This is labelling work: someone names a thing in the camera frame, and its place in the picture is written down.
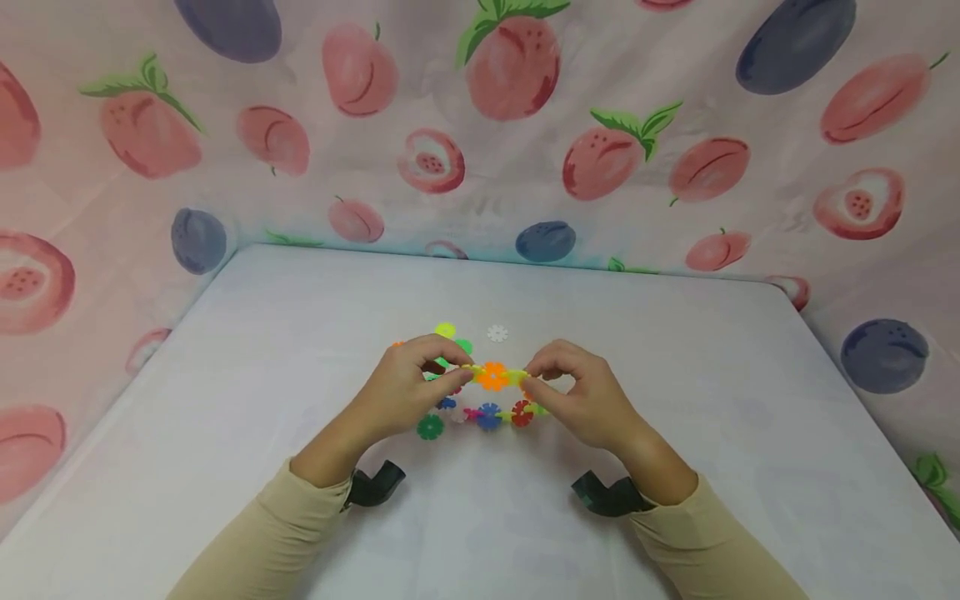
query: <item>person's right hand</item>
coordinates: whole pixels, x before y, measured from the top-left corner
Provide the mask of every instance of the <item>person's right hand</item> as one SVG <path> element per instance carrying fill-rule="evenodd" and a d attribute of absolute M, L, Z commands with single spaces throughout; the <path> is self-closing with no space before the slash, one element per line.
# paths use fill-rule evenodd
<path fill-rule="evenodd" d="M 541 348 L 524 370 L 530 376 L 520 383 L 523 391 L 586 445 L 619 454 L 650 431 L 607 361 L 567 340 L 554 340 Z M 565 374 L 576 379 L 566 394 L 538 379 L 549 381 Z"/>

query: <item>beige sleeve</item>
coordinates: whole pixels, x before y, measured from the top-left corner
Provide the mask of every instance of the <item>beige sleeve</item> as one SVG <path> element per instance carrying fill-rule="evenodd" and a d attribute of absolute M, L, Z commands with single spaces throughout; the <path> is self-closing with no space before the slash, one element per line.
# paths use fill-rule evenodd
<path fill-rule="evenodd" d="M 346 514 L 352 479 L 317 489 L 284 463 L 183 573 L 167 600 L 288 600 Z"/>
<path fill-rule="evenodd" d="M 630 521 L 684 600 L 807 600 L 703 476 L 696 492 L 681 504 L 633 513 Z"/>

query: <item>white table surface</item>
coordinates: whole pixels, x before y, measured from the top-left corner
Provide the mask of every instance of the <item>white table surface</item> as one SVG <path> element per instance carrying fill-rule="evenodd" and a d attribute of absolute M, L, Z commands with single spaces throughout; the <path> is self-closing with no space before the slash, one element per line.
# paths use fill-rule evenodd
<path fill-rule="evenodd" d="M 262 246 L 226 266 L 0 544 L 0 596 L 162 598 L 385 347 L 444 321 L 475 360 L 510 368 L 557 337 L 606 356 L 811 598 L 960 597 L 960 545 L 777 288 Z M 489 341 L 492 324 L 510 338 Z M 608 484 L 622 468 L 550 418 L 407 434 L 361 468 L 384 459 L 407 479 L 352 512 L 300 597 L 672 593 L 625 523 L 569 489 L 590 468 Z"/>

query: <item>fruit print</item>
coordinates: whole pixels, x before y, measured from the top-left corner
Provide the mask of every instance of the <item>fruit print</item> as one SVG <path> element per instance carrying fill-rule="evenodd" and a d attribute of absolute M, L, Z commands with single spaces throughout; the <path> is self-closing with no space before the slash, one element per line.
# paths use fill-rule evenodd
<path fill-rule="evenodd" d="M 810 283 L 803 277 L 773 275 L 765 277 L 763 280 L 767 283 L 773 283 L 783 290 L 797 312 L 804 310 L 806 304 L 810 302 Z"/>
<path fill-rule="evenodd" d="M 446 240 L 434 240 L 423 248 L 423 253 L 427 256 L 439 256 L 441 258 L 457 258 L 459 260 L 468 260 L 467 253 L 460 250 L 460 247 L 453 242 Z"/>
<path fill-rule="evenodd" d="M 127 364 L 125 365 L 127 375 L 133 377 L 139 373 L 172 332 L 173 330 L 168 327 L 158 327 L 148 331 L 137 340 L 127 356 Z"/>
<path fill-rule="evenodd" d="M 603 127 L 581 134 L 564 158 L 564 188 L 577 200 L 597 200 L 620 187 L 641 156 L 644 161 L 657 151 L 657 136 L 673 122 L 683 102 L 653 112 L 640 122 L 629 112 L 590 111 Z"/>
<path fill-rule="evenodd" d="M 848 240 L 872 240 L 900 220 L 903 177 L 893 169 L 858 171 L 844 183 L 828 187 L 813 205 L 813 217 L 827 231 Z"/>
<path fill-rule="evenodd" d="M 693 0 L 636 0 L 636 4 L 642 9 L 653 12 L 670 12 L 682 9 Z"/>
<path fill-rule="evenodd" d="M 670 174 L 670 191 L 677 201 L 698 203 L 726 194 L 743 178 L 750 147 L 731 137 L 712 137 L 687 150 Z"/>
<path fill-rule="evenodd" d="M 544 19 L 566 0 L 480 0 L 460 38 L 456 67 L 467 67 L 470 100 L 495 121 L 536 114 L 560 77 L 560 44 Z"/>
<path fill-rule="evenodd" d="M 210 50 L 237 62 L 263 62 L 280 50 L 283 30 L 274 0 L 174 0 L 190 31 Z"/>
<path fill-rule="evenodd" d="M 577 241 L 577 232 L 563 221 L 543 221 L 520 232 L 516 253 L 530 262 L 554 262 L 566 257 Z"/>
<path fill-rule="evenodd" d="M 244 108 L 237 116 L 237 135 L 254 156 L 270 165 L 271 172 L 297 177 L 310 163 L 310 140 L 300 122 L 273 107 Z"/>
<path fill-rule="evenodd" d="M 895 319 L 874 319 L 850 332 L 840 364 L 856 387 L 873 394 L 897 394 L 924 374 L 929 346 L 923 335 Z"/>
<path fill-rule="evenodd" d="M 27 90 L 0 62 L 0 172 L 30 164 L 40 143 L 40 117 Z"/>
<path fill-rule="evenodd" d="M 686 253 L 686 266 L 694 271 L 719 271 L 743 258 L 750 248 L 750 235 L 727 231 L 708 235 Z"/>
<path fill-rule="evenodd" d="M 227 230 L 219 219 L 202 210 L 181 208 L 170 227 L 177 262 L 193 275 L 216 269 L 227 255 Z"/>
<path fill-rule="evenodd" d="M 73 264 L 50 243 L 0 229 L 0 335 L 37 333 L 56 323 L 73 299 Z"/>
<path fill-rule="evenodd" d="M 924 98 L 931 71 L 949 54 L 930 65 L 919 54 L 901 54 L 863 69 L 833 95 L 820 118 L 821 135 L 840 146 L 893 127 Z"/>
<path fill-rule="evenodd" d="M 394 100 L 400 75 L 379 39 L 379 23 L 372 36 L 355 23 L 342 23 L 324 38 L 321 54 L 330 100 L 346 116 L 371 116 Z"/>
<path fill-rule="evenodd" d="M 443 194 L 464 182 L 467 166 L 456 142 L 444 132 L 419 129 L 407 135 L 396 161 L 403 180 L 427 194 Z"/>
<path fill-rule="evenodd" d="M 66 424 L 40 404 L 0 410 L 0 505 L 42 480 L 66 447 Z"/>
<path fill-rule="evenodd" d="M 840 50 L 855 20 L 855 0 L 783 0 L 743 49 L 736 80 L 765 96 L 800 87 Z"/>
<path fill-rule="evenodd" d="M 167 74 L 152 53 L 140 62 L 135 75 L 111 75 L 80 88 L 84 96 L 106 98 L 100 127 L 107 143 L 124 164 L 148 180 L 200 163 L 193 130 L 204 132 L 203 127 L 170 94 L 168 85 Z"/>
<path fill-rule="evenodd" d="M 344 200 L 330 206 L 326 212 L 330 226 L 348 242 L 372 244 L 383 235 L 383 217 L 369 204 L 359 200 Z"/>

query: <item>blue flower piece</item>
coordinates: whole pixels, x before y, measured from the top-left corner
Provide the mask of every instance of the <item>blue flower piece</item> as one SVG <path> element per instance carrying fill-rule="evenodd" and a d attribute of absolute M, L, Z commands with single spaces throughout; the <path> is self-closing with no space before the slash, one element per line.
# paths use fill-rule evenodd
<path fill-rule="evenodd" d="M 480 412 L 483 413 L 476 418 L 477 424 L 484 431 L 493 431 L 500 426 L 500 417 L 496 414 L 500 412 L 500 407 L 492 402 L 487 402 L 480 406 Z"/>

